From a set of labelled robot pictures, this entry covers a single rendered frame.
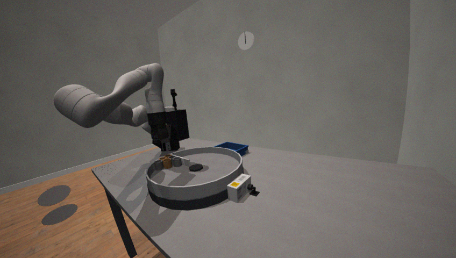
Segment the blue plastic crate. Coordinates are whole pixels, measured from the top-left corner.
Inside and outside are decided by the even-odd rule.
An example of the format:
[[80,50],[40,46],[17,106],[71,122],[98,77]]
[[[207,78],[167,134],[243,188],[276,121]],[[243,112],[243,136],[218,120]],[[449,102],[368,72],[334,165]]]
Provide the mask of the blue plastic crate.
[[225,142],[225,143],[222,143],[222,144],[214,146],[214,147],[231,149],[231,150],[239,153],[240,156],[243,156],[248,153],[248,145],[242,145],[242,144],[237,144],[237,143],[232,143],[232,142]]

